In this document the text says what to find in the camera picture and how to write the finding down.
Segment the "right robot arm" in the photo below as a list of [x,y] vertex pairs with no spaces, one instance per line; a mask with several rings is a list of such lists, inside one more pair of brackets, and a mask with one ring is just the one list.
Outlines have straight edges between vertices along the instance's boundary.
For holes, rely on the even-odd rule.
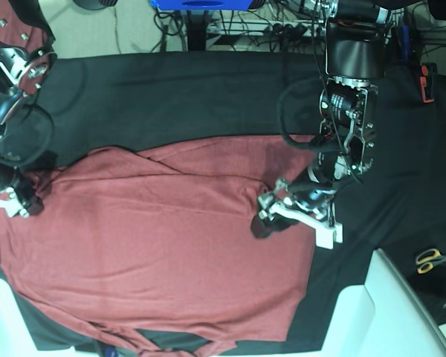
[[34,153],[20,159],[0,156],[0,209],[9,217],[28,218],[44,209],[20,169],[47,149],[54,134],[53,119],[36,103],[56,62],[54,41],[38,1],[0,1],[0,144],[12,135],[22,138],[21,127],[32,114],[45,123]]

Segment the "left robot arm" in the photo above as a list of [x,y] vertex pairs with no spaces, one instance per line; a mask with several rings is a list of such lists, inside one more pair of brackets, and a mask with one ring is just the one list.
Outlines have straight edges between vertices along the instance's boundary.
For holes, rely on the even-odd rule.
[[297,87],[289,85],[277,102],[277,123],[284,141],[317,153],[296,178],[279,178],[273,190],[257,199],[251,222],[257,239],[297,223],[313,228],[320,248],[343,241],[336,220],[335,197],[373,165],[375,107],[385,75],[386,35],[392,12],[373,1],[302,1],[311,19],[311,39],[322,39],[324,60],[317,61],[323,90],[319,99],[319,132],[309,142],[294,140],[285,127],[282,102]]

